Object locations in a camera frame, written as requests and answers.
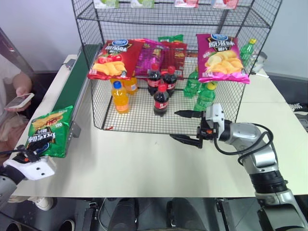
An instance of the gray wall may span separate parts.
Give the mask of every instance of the gray wall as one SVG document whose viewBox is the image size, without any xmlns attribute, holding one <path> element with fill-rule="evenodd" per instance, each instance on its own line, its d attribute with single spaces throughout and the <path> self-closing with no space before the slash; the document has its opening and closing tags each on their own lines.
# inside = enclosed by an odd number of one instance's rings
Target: gray wall
<svg viewBox="0 0 308 231">
<path fill-rule="evenodd" d="M 284 0 L 264 46 L 265 70 L 308 78 L 308 1 Z M 70 0 L 1 0 L 0 27 L 35 71 L 57 70 L 80 40 Z"/>
</svg>

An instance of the snack bag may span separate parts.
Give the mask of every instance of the snack bag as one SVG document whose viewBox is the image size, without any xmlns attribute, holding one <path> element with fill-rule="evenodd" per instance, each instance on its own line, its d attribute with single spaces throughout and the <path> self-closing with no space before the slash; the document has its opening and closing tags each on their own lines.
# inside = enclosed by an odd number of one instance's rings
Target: snack bag
<svg viewBox="0 0 308 231">
<path fill-rule="evenodd" d="M 175 7 L 198 8 L 198 0 L 175 0 Z"/>
<path fill-rule="evenodd" d="M 231 10 L 235 9 L 239 0 L 212 0 L 214 8 Z"/>
<path fill-rule="evenodd" d="M 96 9 L 119 8 L 119 0 L 93 0 Z"/>
<path fill-rule="evenodd" d="M 159 42 L 183 42 L 184 35 L 158 37 Z"/>
<path fill-rule="evenodd" d="M 33 119 L 29 128 L 26 147 L 32 142 L 52 137 L 52 140 L 42 150 L 37 150 L 37 153 L 64 158 L 72 111 L 73 106 L 69 106 Z"/>
<path fill-rule="evenodd" d="M 154 8 L 154 0 L 130 0 L 132 8 Z"/>
<path fill-rule="evenodd" d="M 152 64 L 158 64 L 159 69 L 163 62 L 164 52 L 167 49 L 161 42 L 144 39 L 144 44 L 140 52 L 135 68 L 136 76 L 147 76 Z"/>
<path fill-rule="evenodd" d="M 143 42 L 136 40 L 107 40 L 88 73 L 90 79 L 130 79 L 135 70 Z"/>
<path fill-rule="evenodd" d="M 249 83 L 237 47 L 237 38 L 220 34 L 197 34 L 199 81 Z"/>
<path fill-rule="evenodd" d="M 187 44 L 182 42 L 162 42 L 162 44 L 168 47 L 168 50 L 165 51 L 161 71 L 167 72 L 169 66 L 175 66 L 174 74 L 182 78 Z"/>
</svg>

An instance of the red chip bag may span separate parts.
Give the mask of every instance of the red chip bag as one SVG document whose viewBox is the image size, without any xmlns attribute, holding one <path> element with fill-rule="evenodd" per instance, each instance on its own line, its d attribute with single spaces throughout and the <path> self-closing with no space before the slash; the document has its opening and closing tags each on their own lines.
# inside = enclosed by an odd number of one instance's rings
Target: red chip bag
<svg viewBox="0 0 308 231">
<path fill-rule="evenodd" d="M 130 79 L 143 42 L 136 40 L 108 40 L 88 73 L 90 79 Z"/>
<path fill-rule="evenodd" d="M 187 44 L 182 42 L 162 42 L 169 49 L 165 51 L 161 71 L 166 72 L 169 66 L 175 66 L 175 74 L 183 77 Z"/>
</svg>

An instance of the wire mesh shelf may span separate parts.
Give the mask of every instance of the wire mesh shelf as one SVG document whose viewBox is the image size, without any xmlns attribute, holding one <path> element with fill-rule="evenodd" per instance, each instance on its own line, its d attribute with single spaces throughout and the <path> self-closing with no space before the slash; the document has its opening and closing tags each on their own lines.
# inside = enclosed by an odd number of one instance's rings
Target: wire mesh shelf
<svg viewBox="0 0 308 231">
<path fill-rule="evenodd" d="M 89 69 L 107 40 L 157 40 L 160 36 L 184 35 L 187 57 L 183 79 L 177 81 L 176 91 L 170 98 L 168 112 L 155 116 L 154 100 L 147 84 L 139 79 L 137 94 L 129 96 L 130 112 L 118 114 L 112 102 L 111 83 L 92 80 L 94 125 L 99 129 L 164 134 L 195 135 L 199 119 L 181 118 L 178 110 L 193 109 L 196 98 L 183 97 L 187 77 L 197 65 L 196 34 L 219 33 L 238 38 L 238 47 L 250 38 L 257 39 L 255 56 L 245 67 L 248 73 L 268 37 L 281 0 L 239 0 L 235 10 L 215 9 L 211 0 L 199 0 L 199 8 L 176 8 L 174 0 L 155 0 L 153 9 L 131 8 L 130 0 L 121 0 L 118 9 L 95 9 L 93 0 L 72 0 L 79 36 Z M 236 121 L 244 84 L 220 82 L 215 90 L 215 103 L 221 103 L 225 117 Z"/>
</svg>

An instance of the pink chip bag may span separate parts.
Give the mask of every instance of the pink chip bag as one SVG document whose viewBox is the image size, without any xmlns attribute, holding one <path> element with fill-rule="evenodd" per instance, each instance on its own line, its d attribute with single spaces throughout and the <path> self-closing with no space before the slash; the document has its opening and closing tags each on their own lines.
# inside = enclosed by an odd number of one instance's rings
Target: pink chip bag
<svg viewBox="0 0 308 231">
<path fill-rule="evenodd" d="M 249 83 L 239 56 L 237 38 L 220 34 L 197 34 L 199 81 Z"/>
</svg>

